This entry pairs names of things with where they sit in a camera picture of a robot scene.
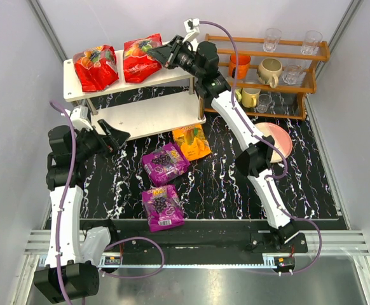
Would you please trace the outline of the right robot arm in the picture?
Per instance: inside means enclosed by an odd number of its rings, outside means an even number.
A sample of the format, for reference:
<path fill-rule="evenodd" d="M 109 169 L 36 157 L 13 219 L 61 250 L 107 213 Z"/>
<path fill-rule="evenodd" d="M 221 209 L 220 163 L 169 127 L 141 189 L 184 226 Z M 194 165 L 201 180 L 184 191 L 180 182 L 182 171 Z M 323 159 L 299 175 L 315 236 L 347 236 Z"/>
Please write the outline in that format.
<path fill-rule="evenodd" d="M 264 136 L 235 101 L 230 84 L 219 72 L 219 56 L 215 44 L 203 41 L 196 49 L 176 36 L 169 43 L 146 52 L 167 69 L 180 67 L 196 78 L 196 92 L 225 120 L 242 150 L 235 165 L 257 191 L 266 212 L 271 231 L 271 242 L 281 248 L 291 242 L 298 229 L 278 193 L 270 160 L 275 151 L 275 141 Z"/>

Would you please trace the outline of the purple candy bag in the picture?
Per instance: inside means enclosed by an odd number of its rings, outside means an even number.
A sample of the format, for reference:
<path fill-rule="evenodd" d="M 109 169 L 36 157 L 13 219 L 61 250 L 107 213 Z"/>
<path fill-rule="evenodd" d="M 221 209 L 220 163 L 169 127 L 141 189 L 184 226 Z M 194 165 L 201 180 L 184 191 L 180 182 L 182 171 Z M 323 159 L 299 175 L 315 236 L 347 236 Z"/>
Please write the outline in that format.
<path fill-rule="evenodd" d="M 171 180 L 187 172 L 190 162 L 176 143 L 168 143 L 159 149 L 145 154 L 141 163 L 154 186 L 166 185 Z"/>
<path fill-rule="evenodd" d="M 143 191 L 142 206 L 152 233 L 184 224 L 184 212 L 174 185 Z"/>

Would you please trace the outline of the large red candy bag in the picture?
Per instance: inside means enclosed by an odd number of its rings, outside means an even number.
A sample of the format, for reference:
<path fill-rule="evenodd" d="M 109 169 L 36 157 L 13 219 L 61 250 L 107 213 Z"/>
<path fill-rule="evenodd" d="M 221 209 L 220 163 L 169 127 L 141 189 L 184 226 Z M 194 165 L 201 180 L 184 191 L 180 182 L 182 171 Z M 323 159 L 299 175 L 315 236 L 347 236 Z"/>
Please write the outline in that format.
<path fill-rule="evenodd" d="M 72 58 L 83 92 L 100 92 L 119 80 L 114 48 L 103 44 Z"/>

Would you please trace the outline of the small red candy bag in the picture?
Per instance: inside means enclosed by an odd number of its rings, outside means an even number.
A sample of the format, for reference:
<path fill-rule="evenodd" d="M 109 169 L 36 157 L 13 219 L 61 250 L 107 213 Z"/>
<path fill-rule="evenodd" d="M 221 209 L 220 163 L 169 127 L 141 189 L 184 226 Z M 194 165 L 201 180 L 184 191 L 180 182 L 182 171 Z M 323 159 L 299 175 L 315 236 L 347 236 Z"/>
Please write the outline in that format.
<path fill-rule="evenodd" d="M 147 54 L 159 46 L 162 46 L 159 33 L 124 43 L 123 73 L 127 83 L 142 83 L 162 68 L 159 61 Z"/>

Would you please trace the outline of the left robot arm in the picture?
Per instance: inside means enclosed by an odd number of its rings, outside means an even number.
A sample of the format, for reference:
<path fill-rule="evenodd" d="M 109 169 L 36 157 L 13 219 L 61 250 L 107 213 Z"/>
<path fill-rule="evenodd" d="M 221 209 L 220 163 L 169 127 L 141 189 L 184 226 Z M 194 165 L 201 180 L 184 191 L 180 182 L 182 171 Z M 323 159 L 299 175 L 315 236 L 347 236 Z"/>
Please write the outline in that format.
<path fill-rule="evenodd" d="M 84 197 L 85 162 L 96 154 L 111 155 L 130 138 L 105 120 L 96 129 L 78 130 L 68 125 L 48 132 L 46 184 L 51 200 L 51 235 L 42 270 L 34 285 L 52 303 L 95 295 L 99 290 L 99 264 L 106 247 L 117 241 L 116 228 L 102 220 L 80 238 L 80 208 Z"/>

